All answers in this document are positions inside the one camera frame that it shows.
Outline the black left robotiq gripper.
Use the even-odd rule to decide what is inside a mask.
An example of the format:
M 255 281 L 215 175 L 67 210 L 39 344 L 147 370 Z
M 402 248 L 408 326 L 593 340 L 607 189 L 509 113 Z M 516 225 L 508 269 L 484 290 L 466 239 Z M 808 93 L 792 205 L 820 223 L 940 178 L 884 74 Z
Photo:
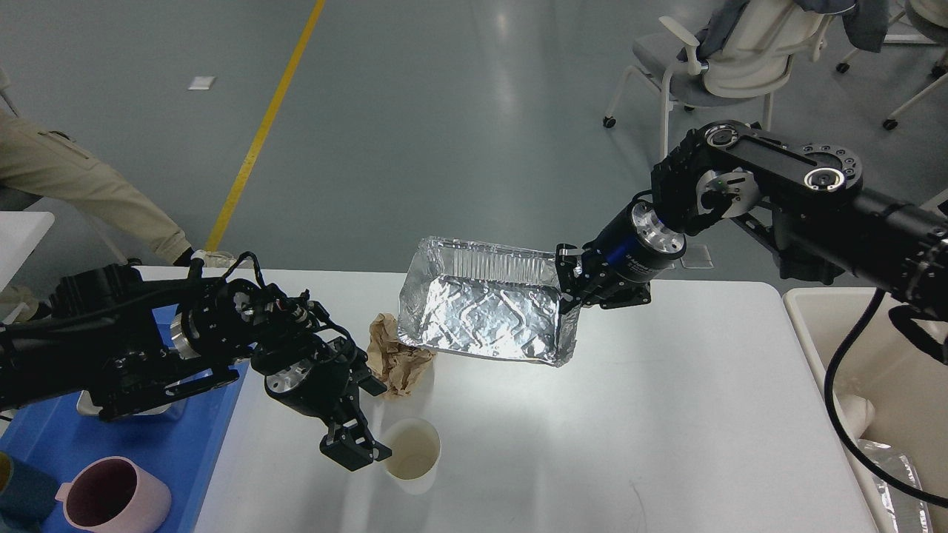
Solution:
M 380 397 L 388 385 L 373 374 L 367 353 L 349 338 L 335 338 L 327 348 L 328 360 L 305 358 L 265 377 L 267 397 L 322 421 L 328 428 L 319 451 L 349 472 L 388 460 L 393 451 L 370 432 L 358 392 L 362 388 Z

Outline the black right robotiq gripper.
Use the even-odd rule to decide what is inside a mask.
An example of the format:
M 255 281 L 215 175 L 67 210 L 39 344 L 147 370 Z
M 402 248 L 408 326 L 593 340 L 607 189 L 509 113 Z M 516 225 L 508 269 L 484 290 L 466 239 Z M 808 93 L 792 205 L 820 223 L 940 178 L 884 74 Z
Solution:
M 661 222 L 647 200 L 634 200 L 585 246 L 558 244 L 555 269 L 565 316 L 582 306 L 624 308 L 652 301 L 651 281 L 684 256 L 685 235 Z

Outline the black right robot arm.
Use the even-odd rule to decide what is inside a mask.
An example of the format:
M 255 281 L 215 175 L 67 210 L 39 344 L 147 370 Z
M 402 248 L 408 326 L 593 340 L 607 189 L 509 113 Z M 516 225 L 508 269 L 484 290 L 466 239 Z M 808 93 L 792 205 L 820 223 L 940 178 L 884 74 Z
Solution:
M 827 365 L 827 415 L 868 472 L 929 505 L 942 496 L 914 488 L 858 449 L 837 412 L 834 381 L 844 356 L 889 295 L 891 324 L 921 353 L 946 362 L 946 341 L 921 323 L 946 320 L 946 219 L 864 188 L 850 149 L 782 141 L 759 124 L 715 121 L 690 130 L 601 232 L 581 247 L 556 247 L 562 315 L 582 306 L 643 306 L 650 281 L 684 255 L 685 240 L 730 219 L 772 253 L 783 279 L 829 286 L 850 272 L 875 288 Z

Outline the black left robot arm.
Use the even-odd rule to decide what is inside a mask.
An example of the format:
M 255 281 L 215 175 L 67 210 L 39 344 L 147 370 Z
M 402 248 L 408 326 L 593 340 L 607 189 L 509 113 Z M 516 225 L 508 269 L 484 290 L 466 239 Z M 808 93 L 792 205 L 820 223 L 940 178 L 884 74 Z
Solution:
M 62 279 L 50 317 L 2 324 L 2 409 L 86 391 L 119 420 L 227 386 L 249 361 L 267 397 L 325 425 L 323 455 L 351 472 L 389 459 L 360 408 L 362 392 L 386 391 L 366 352 L 308 291 L 268 283 L 251 252 L 239 260 L 250 279 L 206 276 L 199 259 L 183 279 L 146 281 L 131 264 Z

